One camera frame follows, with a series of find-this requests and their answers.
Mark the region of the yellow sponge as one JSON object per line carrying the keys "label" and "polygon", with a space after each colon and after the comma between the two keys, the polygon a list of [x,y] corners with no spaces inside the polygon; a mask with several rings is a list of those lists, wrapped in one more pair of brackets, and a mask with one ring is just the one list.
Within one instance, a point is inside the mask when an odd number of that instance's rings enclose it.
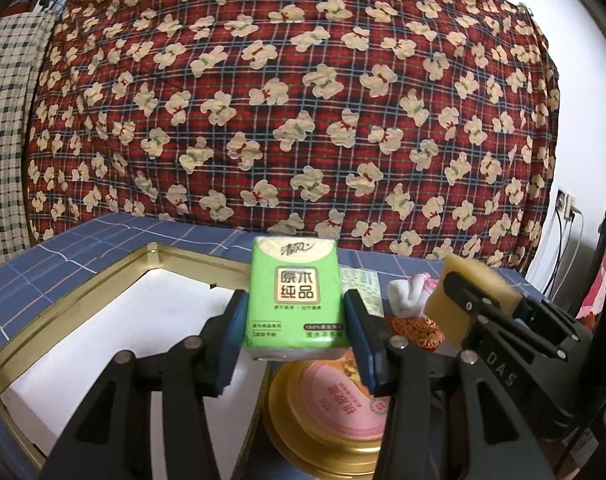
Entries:
{"label": "yellow sponge", "polygon": [[495,269],[474,259],[449,255],[434,292],[426,300],[424,313],[443,332],[445,340],[457,350],[467,336],[478,305],[488,299],[506,315],[523,298]]}

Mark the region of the green tissue pack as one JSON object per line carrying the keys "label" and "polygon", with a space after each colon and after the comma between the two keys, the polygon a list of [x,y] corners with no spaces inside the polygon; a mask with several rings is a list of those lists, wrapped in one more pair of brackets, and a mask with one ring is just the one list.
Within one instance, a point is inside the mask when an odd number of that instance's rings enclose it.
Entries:
{"label": "green tissue pack", "polygon": [[334,240],[256,237],[244,344],[256,361],[337,360],[345,353],[350,344]]}

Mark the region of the red embroidered pouch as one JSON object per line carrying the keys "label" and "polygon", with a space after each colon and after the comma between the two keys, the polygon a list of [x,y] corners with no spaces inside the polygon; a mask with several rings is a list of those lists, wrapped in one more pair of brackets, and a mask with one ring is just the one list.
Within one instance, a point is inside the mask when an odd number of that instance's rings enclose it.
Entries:
{"label": "red embroidered pouch", "polygon": [[416,318],[396,318],[390,316],[386,319],[393,335],[403,336],[409,342],[416,344],[427,352],[434,352],[445,340],[444,333],[430,318],[417,316]]}

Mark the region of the pink white patterned board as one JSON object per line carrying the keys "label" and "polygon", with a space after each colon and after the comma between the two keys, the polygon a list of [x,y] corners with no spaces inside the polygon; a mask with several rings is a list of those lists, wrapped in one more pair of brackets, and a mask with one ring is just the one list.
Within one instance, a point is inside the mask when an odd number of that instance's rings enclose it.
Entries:
{"label": "pink white patterned board", "polygon": [[597,273],[590,283],[588,292],[578,310],[578,318],[588,318],[589,315],[598,316],[606,300],[606,249],[599,260]]}

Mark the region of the dotted yellow tissue pack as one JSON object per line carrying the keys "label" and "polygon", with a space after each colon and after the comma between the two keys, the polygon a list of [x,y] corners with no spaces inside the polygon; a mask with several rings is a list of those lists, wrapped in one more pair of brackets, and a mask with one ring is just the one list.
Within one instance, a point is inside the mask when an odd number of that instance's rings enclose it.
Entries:
{"label": "dotted yellow tissue pack", "polygon": [[355,289],[370,315],[384,317],[384,307],[378,274],[374,271],[340,266],[342,292]]}

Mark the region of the round gold tin lid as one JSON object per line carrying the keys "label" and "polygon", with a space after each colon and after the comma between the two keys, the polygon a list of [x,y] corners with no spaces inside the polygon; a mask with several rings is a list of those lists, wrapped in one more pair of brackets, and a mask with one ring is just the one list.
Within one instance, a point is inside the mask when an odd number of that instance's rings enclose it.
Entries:
{"label": "round gold tin lid", "polygon": [[283,364],[263,408],[275,448],[318,479],[371,479],[387,418],[388,398],[368,393],[351,351]]}

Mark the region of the gold rectangular tin box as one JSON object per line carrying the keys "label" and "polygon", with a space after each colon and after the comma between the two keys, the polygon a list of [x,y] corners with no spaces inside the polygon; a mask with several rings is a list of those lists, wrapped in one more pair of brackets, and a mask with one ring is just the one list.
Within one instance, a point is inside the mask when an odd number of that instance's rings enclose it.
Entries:
{"label": "gold rectangular tin box", "polygon": [[36,468],[109,358],[153,356],[198,334],[248,288],[250,267],[150,243],[101,271],[64,260],[45,276],[74,287],[0,349],[0,416]]}

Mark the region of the blue plaid tablecloth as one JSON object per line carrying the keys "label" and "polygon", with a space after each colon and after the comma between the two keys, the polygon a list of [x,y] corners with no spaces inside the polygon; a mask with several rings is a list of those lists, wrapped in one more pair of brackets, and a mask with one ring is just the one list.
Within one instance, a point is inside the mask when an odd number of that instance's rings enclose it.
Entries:
{"label": "blue plaid tablecloth", "polygon": [[[0,349],[46,307],[148,243],[193,250],[237,262],[251,260],[256,233],[189,226],[173,221],[107,214],[56,235],[0,266]],[[429,273],[437,278],[438,260],[384,252],[339,249],[343,266],[379,274],[382,292],[393,278]],[[36,466],[20,449],[0,416],[0,460],[17,479],[35,479]]]}

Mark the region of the red plaid bear blanket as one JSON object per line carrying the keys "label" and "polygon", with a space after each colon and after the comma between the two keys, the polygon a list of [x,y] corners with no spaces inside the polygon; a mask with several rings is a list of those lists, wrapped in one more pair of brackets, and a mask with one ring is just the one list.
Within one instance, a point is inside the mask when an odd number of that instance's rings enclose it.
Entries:
{"label": "red plaid bear blanket", "polygon": [[68,0],[26,146],[36,240],[131,214],[530,266],[560,91],[508,0]]}

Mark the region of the green checked cloth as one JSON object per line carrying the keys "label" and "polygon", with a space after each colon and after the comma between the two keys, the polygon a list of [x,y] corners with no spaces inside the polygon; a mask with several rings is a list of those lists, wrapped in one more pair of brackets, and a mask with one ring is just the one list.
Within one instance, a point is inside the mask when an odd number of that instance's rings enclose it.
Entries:
{"label": "green checked cloth", "polygon": [[13,14],[0,20],[0,266],[30,247],[22,151],[55,21],[50,12]]}

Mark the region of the wall power socket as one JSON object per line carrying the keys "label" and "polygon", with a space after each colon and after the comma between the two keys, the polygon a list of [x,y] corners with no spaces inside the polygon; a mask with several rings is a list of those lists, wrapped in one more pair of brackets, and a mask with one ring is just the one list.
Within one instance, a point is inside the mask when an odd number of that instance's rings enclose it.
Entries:
{"label": "wall power socket", "polygon": [[575,197],[563,191],[562,188],[559,188],[557,192],[556,211],[560,218],[565,221],[573,221],[578,213]]}

